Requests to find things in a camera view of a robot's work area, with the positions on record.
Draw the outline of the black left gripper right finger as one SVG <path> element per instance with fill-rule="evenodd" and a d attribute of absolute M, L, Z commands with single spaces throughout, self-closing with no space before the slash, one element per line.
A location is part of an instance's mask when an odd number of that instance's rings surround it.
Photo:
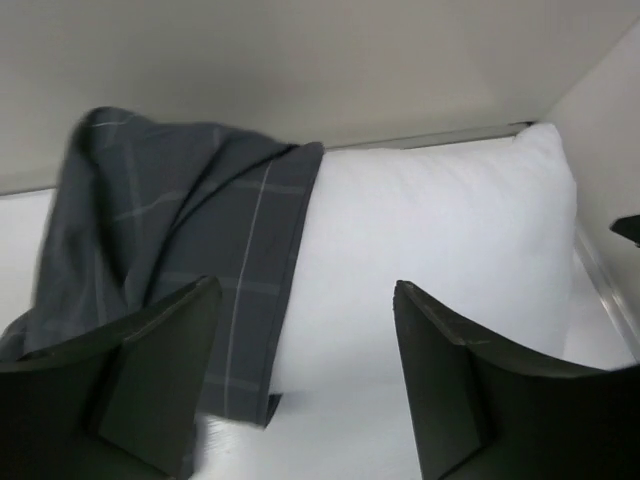
<path fill-rule="evenodd" d="M 423 478 L 638 477 L 637 366 L 542 354 L 407 281 L 393 311 Z"/>

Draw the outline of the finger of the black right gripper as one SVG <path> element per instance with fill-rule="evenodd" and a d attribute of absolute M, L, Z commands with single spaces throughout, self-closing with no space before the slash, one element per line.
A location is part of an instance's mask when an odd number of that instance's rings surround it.
<path fill-rule="evenodd" d="M 620 217 L 613 221 L 609 230 L 640 247 L 640 215 Z"/>

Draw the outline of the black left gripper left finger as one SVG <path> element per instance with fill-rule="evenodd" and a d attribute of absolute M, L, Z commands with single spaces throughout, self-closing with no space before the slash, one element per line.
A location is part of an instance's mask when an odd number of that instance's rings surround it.
<path fill-rule="evenodd" d="M 214 343 L 201 278 L 134 314 L 1 365 L 5 479 L 175 479 Z"/>

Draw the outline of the white pillow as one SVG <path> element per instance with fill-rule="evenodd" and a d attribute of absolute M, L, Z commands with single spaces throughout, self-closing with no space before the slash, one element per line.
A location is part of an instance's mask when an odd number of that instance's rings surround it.
<path fill-rule="evenodd" d="M 579 263 L 576 209 L 550 124 L 488 142 L 328 153 L 271 391 L 396 382 L 400 280 L 536 351 L 605 369 L 631 364 Z"/>

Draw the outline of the dark grey checked pillowcase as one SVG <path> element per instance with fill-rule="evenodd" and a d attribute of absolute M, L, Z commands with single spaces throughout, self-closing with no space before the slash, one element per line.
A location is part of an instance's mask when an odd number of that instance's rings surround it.
<path fill-rule="evenodd" d="M 264 427 L 307 208 L 324 147 L 116 107 L 74 127 L 14 360 L 151 305 L 203 276 L 222 303 L 199 408 Z"/>

